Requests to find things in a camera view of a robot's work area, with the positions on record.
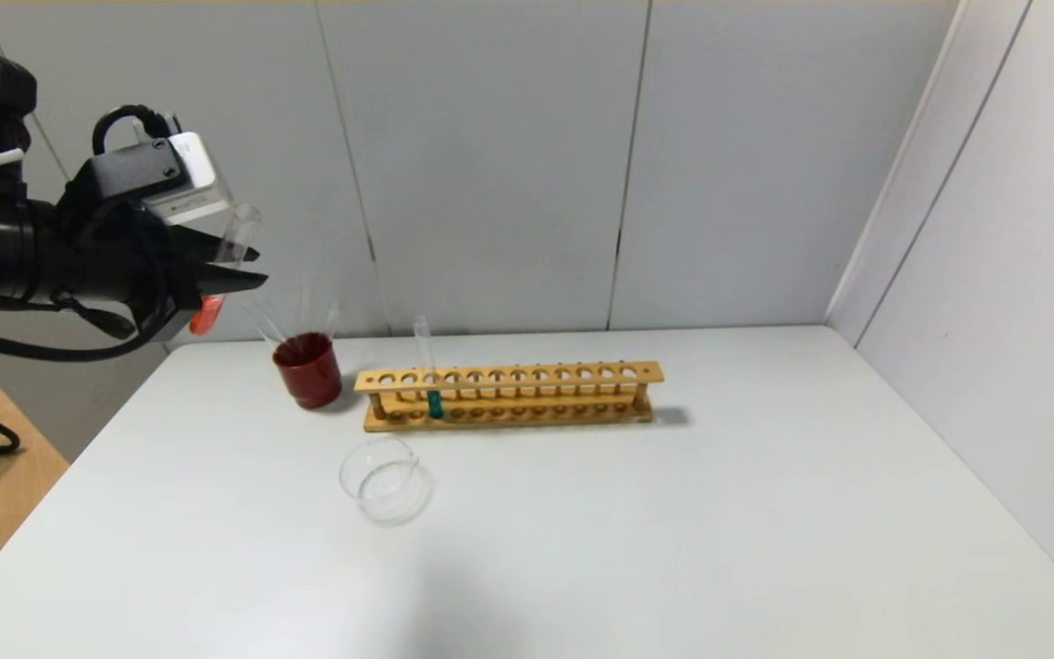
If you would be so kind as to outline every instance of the glass petri dish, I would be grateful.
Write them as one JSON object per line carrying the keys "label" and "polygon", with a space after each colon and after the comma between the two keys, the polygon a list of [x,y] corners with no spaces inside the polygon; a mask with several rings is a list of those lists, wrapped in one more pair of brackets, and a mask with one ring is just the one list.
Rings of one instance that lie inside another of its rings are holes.
{"label": "glass petri dish", "polygon": [[380,439],[354,447],[339,466],[339,487],[373,522],[398,524],[415,517],[428,487],[421,461],[401,440]]}

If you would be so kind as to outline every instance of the test tube rack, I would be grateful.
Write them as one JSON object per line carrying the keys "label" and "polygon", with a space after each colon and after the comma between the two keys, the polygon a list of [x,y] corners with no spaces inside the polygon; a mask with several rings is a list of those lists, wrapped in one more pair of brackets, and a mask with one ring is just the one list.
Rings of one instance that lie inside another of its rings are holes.
{"label": "test tube rack", "polygon": [[[369,396],[364,430],[385,433],[647,422],[648,385],[664,381],[657,362],[513,364],[360,371],[355,389]],[[442,392],[442,419],[428,392]]]}

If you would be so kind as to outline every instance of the white table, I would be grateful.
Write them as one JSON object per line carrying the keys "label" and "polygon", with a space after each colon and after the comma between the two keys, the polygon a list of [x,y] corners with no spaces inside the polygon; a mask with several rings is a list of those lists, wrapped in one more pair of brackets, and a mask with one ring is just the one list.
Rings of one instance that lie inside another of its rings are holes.
{"label": "white table", "polygon": [[1,551],[0,658],[1054,659],[1054,566],[831,330],[435,349],[668,383],[653,425],[407,434],[434,497],[378,528],[336,481],[363,400],[304,412],[262,345],[183,347]]}

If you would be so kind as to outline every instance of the test tube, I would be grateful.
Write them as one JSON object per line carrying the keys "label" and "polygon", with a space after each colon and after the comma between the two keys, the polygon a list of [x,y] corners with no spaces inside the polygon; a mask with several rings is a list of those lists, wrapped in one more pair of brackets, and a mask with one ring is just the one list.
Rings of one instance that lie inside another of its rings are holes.
{"label": "test tube", "polygon": [[[424,376],[426,376],[426,381],[432,379],[436,383],[438,372],[433,364],[433,350],[430,349],[430,322],[425,316],[413,317],[413,336],[417,338],[417,352],[422,355]],[[436,389],[426,392],[426,401],[430,406],[430,419],[442,419],[445,415],[445,410],[442,408],[442,392],[436,391]]]}
{"label": "test tube", "polygon": [[[251,205],[235,205],[230,222],[226,225],[222,241],[214,254],[214,264],[238,270],[242,259],[247,257],[247,249],[251,246],[251,237],[259,228],[262,213]],[[201,309],[190,318],[190,333],[196,335],[209,334],[218,319],[226,295],[207,295],[201,297]]]}

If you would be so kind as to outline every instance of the red cup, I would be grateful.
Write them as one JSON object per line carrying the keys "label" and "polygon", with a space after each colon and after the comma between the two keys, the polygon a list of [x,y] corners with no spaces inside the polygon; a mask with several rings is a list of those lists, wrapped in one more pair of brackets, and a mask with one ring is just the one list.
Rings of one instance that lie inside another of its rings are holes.
{"label": "red cup", "polygon": [[331,350],[331,338],[318,332],[306,332],[281,343],[272,355],[284,385],[304,409],[328,405],[344,387],[339,364]]}

